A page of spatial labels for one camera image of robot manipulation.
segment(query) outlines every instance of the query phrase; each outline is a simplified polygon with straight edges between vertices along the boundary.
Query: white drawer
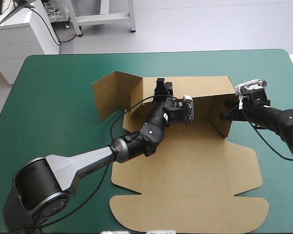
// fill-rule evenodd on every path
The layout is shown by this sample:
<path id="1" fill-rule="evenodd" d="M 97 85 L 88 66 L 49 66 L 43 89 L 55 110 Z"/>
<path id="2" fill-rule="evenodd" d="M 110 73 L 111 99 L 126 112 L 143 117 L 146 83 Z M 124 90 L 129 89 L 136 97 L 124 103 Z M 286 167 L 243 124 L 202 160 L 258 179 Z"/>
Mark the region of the white drawer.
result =
<path id="1" fill-rule="evenodd" d="M 9 84 L 14 84 L 26 58 L 0 60 L 0 72 Z"/>
<path id="2" fill-rule="evenodd" d="M 30 26 L 0 29 L 0 45 L 37 40 Z"/>
<path id="3" fill-rule="evenodd" d="M 0 45 L 0 60 L 44 54 L 38 41 Z"/>

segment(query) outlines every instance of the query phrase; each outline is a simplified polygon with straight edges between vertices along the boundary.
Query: open cardboard box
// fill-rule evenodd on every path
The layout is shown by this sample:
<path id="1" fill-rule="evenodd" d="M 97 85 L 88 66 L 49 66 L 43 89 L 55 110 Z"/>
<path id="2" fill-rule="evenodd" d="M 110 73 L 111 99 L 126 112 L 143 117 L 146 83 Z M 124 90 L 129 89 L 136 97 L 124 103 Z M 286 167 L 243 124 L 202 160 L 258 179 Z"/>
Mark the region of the open cardboard box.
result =
<path id="1" fill-rule="evenodd" d="M 157 78 L 115 71 L 92 84 L 101 120 L 154 95 Z M 247 233 L 265 220 L 263 198 L 235 196 L 260 187 L 262 177 L 254 150 L 224 140 L 231 122 L 221 121 L 224 100 L 236 99 L 228 76 L 166 77 L 174 96 L 193 98 L 191 125 L 171 124 L 156 153 L 114 163 L 112 182 L 141 193 L 117 195 L 110 207 L 125 227 L 146 232 Z M 139 130 L 152 99 L 132 109 L 123 127 Z"/>

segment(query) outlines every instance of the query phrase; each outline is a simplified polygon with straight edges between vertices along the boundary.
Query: white sticker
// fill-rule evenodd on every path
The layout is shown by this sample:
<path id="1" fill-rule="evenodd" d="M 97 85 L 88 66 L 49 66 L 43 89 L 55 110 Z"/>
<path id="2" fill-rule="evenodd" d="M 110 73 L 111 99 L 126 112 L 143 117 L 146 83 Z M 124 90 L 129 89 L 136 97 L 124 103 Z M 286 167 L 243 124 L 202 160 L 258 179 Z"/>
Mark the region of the white sticker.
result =
<path id="1" fill-rule="evenodd" d="M 166 123 L 168 123 L 168 115 L 166 113 L 164 113 L 164 118 L 166 119 Z"/>

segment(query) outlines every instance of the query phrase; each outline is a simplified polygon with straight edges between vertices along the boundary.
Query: white cabinet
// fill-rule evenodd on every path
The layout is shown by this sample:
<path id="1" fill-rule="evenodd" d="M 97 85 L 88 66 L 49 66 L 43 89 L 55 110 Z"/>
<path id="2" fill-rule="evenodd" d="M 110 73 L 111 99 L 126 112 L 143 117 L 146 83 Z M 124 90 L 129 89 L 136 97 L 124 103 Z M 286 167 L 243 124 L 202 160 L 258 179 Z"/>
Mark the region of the white cabinet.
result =
<path id="1" fill-rule="evenodd" d="M 3 10 L 9 5 L 5 0 Z M 40 0 L 33 4 L 47 23 L 56 39 L 48 16 Z M 0 16 L 0 21 L 10 12 L 7 10 Z M 13 84 L 26 57 L 30 55 L 58 54 L 59 47 L 54 43 L 44 22 L 29 9 L 22 9 L 13 17 L 0 25 L 0 72 L 6 80 Z"/>

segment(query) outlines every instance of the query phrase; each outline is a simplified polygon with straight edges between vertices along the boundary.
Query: white table leg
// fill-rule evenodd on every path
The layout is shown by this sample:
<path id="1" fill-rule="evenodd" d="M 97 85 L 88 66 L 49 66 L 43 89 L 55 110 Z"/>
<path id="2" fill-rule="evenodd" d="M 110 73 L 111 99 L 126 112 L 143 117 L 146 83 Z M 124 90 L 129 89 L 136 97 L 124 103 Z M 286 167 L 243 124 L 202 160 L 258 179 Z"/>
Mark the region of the white table leg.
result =
<path id="1" fill-rule="evenodd" d="M 131 31 L 136 32 L 136 21 L 135 21 L 135 11 L 133 8 L 133 0 L 128 0 L 129 6 L 129 16 L 130 16 L 130 23 L 131 23 Z"/>
<path id="2" fill-rule="evenodd" d="M 109 0 L 101 0 L 100 14 L 106 15 L 109 13 Z"/>
<path id="3" fill-rule="evenodd" d="M 67 9 L 68 9 L 68 13 L 70 15 L 70 18 L 72 20 L 75 32 L 76 32 L 76 34 L 78 36 L 81 36 L 82 32 L 81 32 L 81 30 L 79 28 L 79 25 L 77 23 L 77 20 L 76 20 L 76 13 L 75 13 L 75 10 L 74 10 L 74 7 L 73 7 L 72 0 L 65 0 L 65 3 L 66 3 L 66 6 L 67 6 Z"/>

